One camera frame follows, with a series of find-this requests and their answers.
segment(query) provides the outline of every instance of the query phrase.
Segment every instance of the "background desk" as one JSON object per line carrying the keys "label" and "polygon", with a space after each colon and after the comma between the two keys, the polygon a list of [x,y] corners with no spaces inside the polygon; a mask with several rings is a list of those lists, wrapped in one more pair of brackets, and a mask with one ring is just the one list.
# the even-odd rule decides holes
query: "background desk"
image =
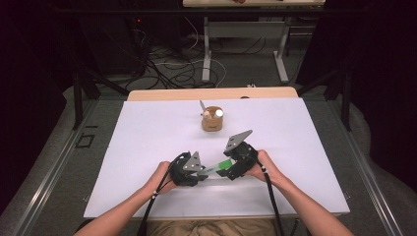
{"label": "background desk", "polygon": [[[184,7],[207,8],[207,7],[295,7],[295,6],[321,6],[324,0],[246,0],[245,3],[235,3],[232,0],[184,0]],[[211,37],[265,37],[279,38],[278,50],[273,51],[279,79],[288,83],[288,76],[282,61],[285,42],[288,37],[291,18],[282,22],[210,22],[205,17],[205,61],[204,68],[210,68],[211,51],[209,39]],[[202,80],[209,81],[209,70],[203,70]]]}
{"label": "background desk", "polygon": [[[155,101],[154,92],[173,101]],[[213,96],[226,99],[206,100]],[[236,99],[241,96],[252,98]],[[134,97],[142,101],[133,101]],[[206,106],[223,108],[221,131],[202,130],[199,99]],[[225,159],[222,151],[228,137],[249,129],[254,133],[247,142],[266,149],[307,194],[330,212],[349,212],[304,101],[293,88],[218,88],[133,92],[124,103],[85,217],[97,217],[126,199],[145,184],[160,161],[172,160],[181,152],[199,151],[206,166],[220,162]],[[295,214],[274,191],[280,213]],[[135,216],[142,216],[145,209]],[[179,187],[159,196],[149,218],[254,216],[273,216],[265,183],[249,176],[234,181],[210,176],[195,187]]]}

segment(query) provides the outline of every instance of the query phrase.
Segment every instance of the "black metal frame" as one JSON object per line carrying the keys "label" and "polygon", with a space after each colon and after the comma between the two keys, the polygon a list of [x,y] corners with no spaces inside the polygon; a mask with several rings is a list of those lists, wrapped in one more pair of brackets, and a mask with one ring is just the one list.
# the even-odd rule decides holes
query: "black metal frame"
{"label": "black metal frame", "polygon": [[[364,18],[369,17],[370,9],[373,9],[373,4],[369,4],[364,9],[253,9],[253,8],[181,8],[181,9],[59,9],[52,5],[48,5],[49,12],[55,17],[96,17],[96,16],[141,16],[141,17],[316,17],[316,18]],[[367,45],[368,40],[364,40],[364,33],[370,33],[370,24],[366,24],[370,21],[364,21],[364,26],[357,30],[354,35],[354,41],[349,50],[349,55],[345,57],[343,62],[340,63],[340,68],[330,71],[326,75],[317,78],[310,82],[308,85],[298,89],[299,95],[304,92],[318,86],[323,82],[330,81],[330,86],[325,92],[326,99],[335,99],[340,93],[340,89],[343,92],[343,100],[341,107],[341,120],[345,128],[350,131],[349,126],[349,105],[350,105],[350,92],[351,92],[351,80],[352,72],[355,65],[361,58],[361,53],[364,45]],[[105,85],[119,91],[122,94],[128,94],[129,92],[123,88],[114,85],[107,81],[101,75],[91,71],[83,69],[81,72],[78,70],[77,74],[88,73],[95,79],[104,83]],[[75,90],[76,90],[76,102],[80,103],[80,85],[83,83],[77,82],[78,76],[75,76]],[[82,112],[82,106],[76,104],[76,113]],[[76,114],[77,121],[75,129],[81,123],[83,117],[80,114]]]}

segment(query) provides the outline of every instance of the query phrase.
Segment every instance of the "person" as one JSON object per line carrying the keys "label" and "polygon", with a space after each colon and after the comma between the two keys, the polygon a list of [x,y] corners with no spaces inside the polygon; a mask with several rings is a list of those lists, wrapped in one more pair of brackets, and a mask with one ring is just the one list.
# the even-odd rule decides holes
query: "person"
{"label": "person", "polygon": [[[287,178],[270,159],[265,150],[258,151],[258,160],[268,171],[273,186],[281,192],[297,211],[312,235],[353,235],[334,215]],[[160,162],[142,188],[118,206],[115,206],[81,228],[75,235],[118,235],[135,212],[151,198],[153,191],[168,170],[168,166],[168,161]],[[248,170],[245,175],[251,175],[261,181],[266,181],[264,172],[258,164]],[[164,184],[166,185],[162,188],[160,194],[165,194],[176,187],[169,175],[165,179]]]}

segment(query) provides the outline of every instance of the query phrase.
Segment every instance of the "white table surface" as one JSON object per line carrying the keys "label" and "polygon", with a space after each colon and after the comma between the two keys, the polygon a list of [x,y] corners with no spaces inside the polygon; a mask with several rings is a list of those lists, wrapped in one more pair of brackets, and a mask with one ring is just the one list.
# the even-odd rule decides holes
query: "white table surface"
{"label": "white table surface", "polygon": [[[223,129],[201,128],[197,100],[126,101],[95,183],[85,217],[97,217],[138,188],[162,160],[198,151],[202,165],[224,160],[228,138],[253,130],[246,142],[265,149],[300,189],[335,214],[348,213],[327,155],[301,98],[205,100],[224,110]],[[282,215],[296,212],[275,189]],[[135,216],[144,215],[147,205]],[[195,187],[158,196],[149,219],[273,217],[267,185],[250,176],[230,181],[209,176]]]}

